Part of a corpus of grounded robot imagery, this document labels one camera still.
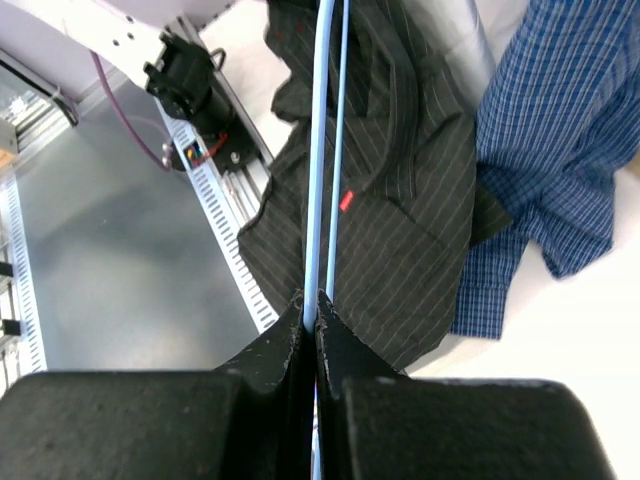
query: black pinstripe shirt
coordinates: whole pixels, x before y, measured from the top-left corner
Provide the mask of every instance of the black pinstripe shirt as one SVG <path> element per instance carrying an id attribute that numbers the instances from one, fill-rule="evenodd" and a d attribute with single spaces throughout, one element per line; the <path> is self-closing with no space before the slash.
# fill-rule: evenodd
<path id="1" fill-rule="evenodd" d="M 335 11 L 322 278 L 342 22 L 339 5 Z M 315 2 L 272 0 L 269 20 L 266 43 L 292 72 L 273 111 L 298 125 L 272 165 L 260 213 L 238 240 L 266 298 L 282 312 L 304 284 Z M 453 320 L 469 246 L 509 222 L 476 184 L 473 119 L 452 85 L 401 2 L 352 1 L 334 303 L 353 332 L 397 368 L 438 345 Z"/>

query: clothing pile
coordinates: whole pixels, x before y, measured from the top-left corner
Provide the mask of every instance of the clothing pile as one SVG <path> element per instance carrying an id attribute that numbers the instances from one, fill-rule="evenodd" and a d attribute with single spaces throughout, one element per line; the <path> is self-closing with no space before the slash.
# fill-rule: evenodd
<path id="1" fill-rule="evenodd" d="M 640 139 L 637 3 L 532 1 L 476 132 L 444 57 L 402 2 L 351 1 L 333 301 L 391 365 L 405 368 L 449 331 L 499 337 L 529 239 L 557 276 L 610 248 L 612 174 Z M 329 52 L 328 159 L 341 10 Z M 277 312 L 304 285 L 316 12 L 316 0 L 269 2 L 265 41 L 292 72 L 272 110 L 297 125 L 271 166 L 260 212 L 238 236 Z M 332 162 L 324 174 L 326 266 Z"/>

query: blue plaid shirt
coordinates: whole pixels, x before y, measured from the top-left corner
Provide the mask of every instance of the blue plaid shirt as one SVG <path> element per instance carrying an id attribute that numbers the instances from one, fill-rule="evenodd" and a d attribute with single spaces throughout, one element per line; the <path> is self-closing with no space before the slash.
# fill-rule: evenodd
<path id="1" fill-rule="evenodd" d="M 468 255 L 451 332 L 499 338 L 529 240 L 556 278 L 611 249 L 640 141 L 640 1 L 531 0 L 477 113 L 478 176 L 514 218 Z"/>

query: blue cable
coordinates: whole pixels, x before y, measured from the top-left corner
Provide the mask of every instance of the blue cable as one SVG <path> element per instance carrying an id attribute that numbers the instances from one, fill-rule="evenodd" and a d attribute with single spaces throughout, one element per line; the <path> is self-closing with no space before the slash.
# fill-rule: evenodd
<path id="1" fill-rule="evenodd" d="M 313 335 L 318 314 L 318 275 L 320 266 L 320 226 L 322 219 L 322 180 L 324 134 L 327 121 L 329 76 L 329 35 L 335 0 L 321 0 L 313 51 L 313 97 L 311 101 L 311 147 L 309 151 L 309 201 L 302 321 Z"/>
<path id="2" fill-rule="evenodd" d="M 342 170 L 342 135 L 344 131 L 344 99 L 347 92 L 347 47 L 349 42 L 349 1 L 342 7 L 342 43 L 340 44 L 340 88 L 336 117 L 336 152 L 333 159 L 333 191 L 331 196 L 331 226 L 327 260 L 327 296 L 333 302 L 336 281 L 336 251 L 338 249 L 338 214 L 340 210 L 340 172 Z"/>

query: red label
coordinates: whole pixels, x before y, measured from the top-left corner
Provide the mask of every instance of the red label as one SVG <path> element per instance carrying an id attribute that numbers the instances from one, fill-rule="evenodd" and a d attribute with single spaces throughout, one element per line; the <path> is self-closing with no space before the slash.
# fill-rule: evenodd
<path id="1" fill-rule="evenodd" d="M 349 205 L 351 205 L 353 197 L 354 194 L 352 190 L 349 190 L 347 193 L 345 193 L 344 197 L 342 197 L 342 200 L 340 200 L 340 210 L 342 210 L 343 212 L 349 210 Z"/>

